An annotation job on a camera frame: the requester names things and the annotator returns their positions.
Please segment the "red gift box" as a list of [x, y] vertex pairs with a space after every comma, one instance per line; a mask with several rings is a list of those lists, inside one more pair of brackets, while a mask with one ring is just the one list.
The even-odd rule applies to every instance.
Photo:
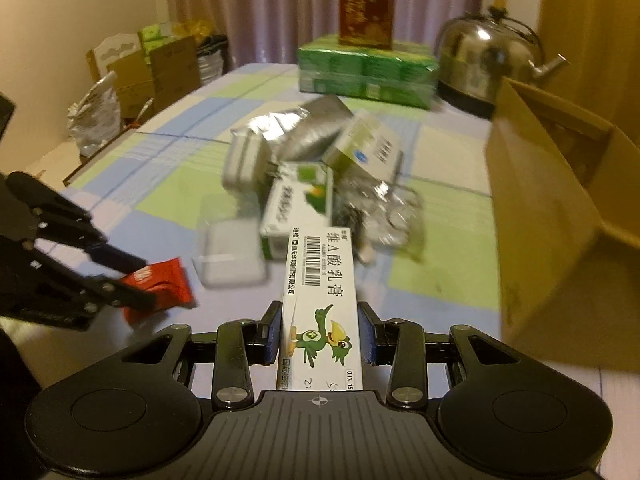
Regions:
[[338, 42], [390, 50], [395, 0], [338, 0]]

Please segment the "green shrink-wrapped box pack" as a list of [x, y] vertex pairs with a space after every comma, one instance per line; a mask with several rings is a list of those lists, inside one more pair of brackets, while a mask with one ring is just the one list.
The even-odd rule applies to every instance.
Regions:
[[343, 46], [328, 35], [299, 47], [297, 61], [303, 92], [427, 110], [437, 88], [438, 62], [426, 44], [396, 41], [384, 50]]

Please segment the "wooden door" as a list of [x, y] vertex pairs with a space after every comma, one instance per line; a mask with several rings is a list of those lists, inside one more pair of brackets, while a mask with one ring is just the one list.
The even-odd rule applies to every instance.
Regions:
[[566, 57], [549, 92], [639, 135], [639, 0], [541, 0], [539, 35]]

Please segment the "checked tablecloth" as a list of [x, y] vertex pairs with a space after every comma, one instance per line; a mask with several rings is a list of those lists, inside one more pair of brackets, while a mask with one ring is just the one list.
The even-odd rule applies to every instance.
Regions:
[[[68, 197], [110, 241], [151, 262], [189, 261], [201, 202], [221, 190], [234, 128], [303, 103], [292, 65], [250, 64], [180, 101], [79, 177]], [[426, 244], [383, 254], [356, 272], [358, 295], [382, 318], [444, 332], [465, 323], [499, 333], [496, 236], [484, 119], [435, 101], [429, 110], [351, 99], [400, 137], [399, 179], [424, 203]]]

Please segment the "white green tablet box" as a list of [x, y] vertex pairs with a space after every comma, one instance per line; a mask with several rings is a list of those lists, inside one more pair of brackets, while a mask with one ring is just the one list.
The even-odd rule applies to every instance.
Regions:
[[321, 160], [334, 173], [334, 181], [351, 178], [393, 181], [402, 159], [400, 137], [366, 110], [344, 125]]

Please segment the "cardboard boxes pile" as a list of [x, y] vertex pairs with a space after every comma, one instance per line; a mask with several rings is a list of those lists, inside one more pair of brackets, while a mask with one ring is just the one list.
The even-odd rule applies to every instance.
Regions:
[[87, 52], [87, 63], [93, 80], [116, 73], [122, 119], [132, 124], [223, 75], [228, 51], [227, 36], [214, 32], [198, 47], [186, 23], [163, 22], [103, 39]]

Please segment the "red snack packet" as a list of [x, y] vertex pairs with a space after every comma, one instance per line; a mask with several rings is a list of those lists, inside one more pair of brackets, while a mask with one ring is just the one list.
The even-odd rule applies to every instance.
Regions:
[[130, 326], [140, 324], [158, 312], [194, 304], [193, 292], [179, 258], [151, 263], [120, 281], [154, 296], [152, 307], [122, 309], [122, 316]]

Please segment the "white green spray box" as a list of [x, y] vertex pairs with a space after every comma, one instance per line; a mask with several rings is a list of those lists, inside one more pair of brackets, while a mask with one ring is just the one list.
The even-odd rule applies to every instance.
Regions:
[[259, 234], [268, 260], [282, 261], [300, 226], [332, 224], [333, 170], [322, 162], [282, 162], [273, 177]]

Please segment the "stainless steel kettle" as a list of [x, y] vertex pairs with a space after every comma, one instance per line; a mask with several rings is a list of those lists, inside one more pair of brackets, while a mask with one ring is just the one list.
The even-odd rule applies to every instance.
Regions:
[[562, 54], [548, 61], [536, 32], [496, 6], [446, 21], [435, 51], [438, 95], [483, 118], [491, 118], [504, 78], [539, 86], [568, 64]]

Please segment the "yellow plastic bag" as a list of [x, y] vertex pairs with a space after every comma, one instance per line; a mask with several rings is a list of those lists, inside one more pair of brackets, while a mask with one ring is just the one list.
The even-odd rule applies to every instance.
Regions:
[[214, 34], [214, 24], [207, 20], [197, 20], [186, 22], [186, 32], [193, 36], [196, 45], [199, 47]]

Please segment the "white ointment box green duck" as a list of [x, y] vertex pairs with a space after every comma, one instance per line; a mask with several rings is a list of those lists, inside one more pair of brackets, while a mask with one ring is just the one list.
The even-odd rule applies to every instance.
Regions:
[[278, 387], [295, 391], [362, 388], [350, 229], [292, 229], [282, 298]]

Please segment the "brown cardboard box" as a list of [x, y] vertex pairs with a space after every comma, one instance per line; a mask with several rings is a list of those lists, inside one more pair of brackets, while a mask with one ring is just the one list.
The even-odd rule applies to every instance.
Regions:
[[501, 336], [535, 358], [639, 368], [639, 150], [601, 117], [502, 82], [486, 162]]

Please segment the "white plastic case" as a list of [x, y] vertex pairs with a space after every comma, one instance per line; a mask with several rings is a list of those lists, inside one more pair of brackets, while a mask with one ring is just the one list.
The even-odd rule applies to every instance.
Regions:
[[261, 133], [235, 131], [224, 160], [222, 187], [230, 193], [256, 192], [266, 180], [271, 156], [270, 145]]

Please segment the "clear plastic tray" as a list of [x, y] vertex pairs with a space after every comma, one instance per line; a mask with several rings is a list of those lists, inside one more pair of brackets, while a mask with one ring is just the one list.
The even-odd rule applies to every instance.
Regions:
[[243, 287], [265, 281], [259, 214], [254, 193], [203, 198], [192, 262], [204, 287]]

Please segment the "clear bag with metal rings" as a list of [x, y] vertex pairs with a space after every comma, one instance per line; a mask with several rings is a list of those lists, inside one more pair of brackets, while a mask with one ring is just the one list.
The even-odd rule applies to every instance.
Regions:
[[352, 229], [352, 244], [361, 264], [372, 266], [378, 254], [422, 259], [426, 242], [424, 205], [414, 188], [353, 177], [341, 180], [335, 192], [335, 223]]

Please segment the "silver foil pouch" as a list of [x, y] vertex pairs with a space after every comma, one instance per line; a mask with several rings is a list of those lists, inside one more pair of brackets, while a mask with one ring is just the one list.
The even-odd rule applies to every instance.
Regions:
[[268, 148], [272, 162], [318, 159], [352, 119], [337, 96], [320, 96], [302, 105], [250, 118], [232, 131], [232, 146]]

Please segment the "white plastic bag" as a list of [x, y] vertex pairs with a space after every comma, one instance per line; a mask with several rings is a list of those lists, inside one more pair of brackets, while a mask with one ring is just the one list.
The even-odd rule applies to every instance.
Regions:
[[81, 157], [91, 157], [120, 133], [122, 113], [114, 87], [116, 79], [111, 70], [68, 108], [67, 131]]

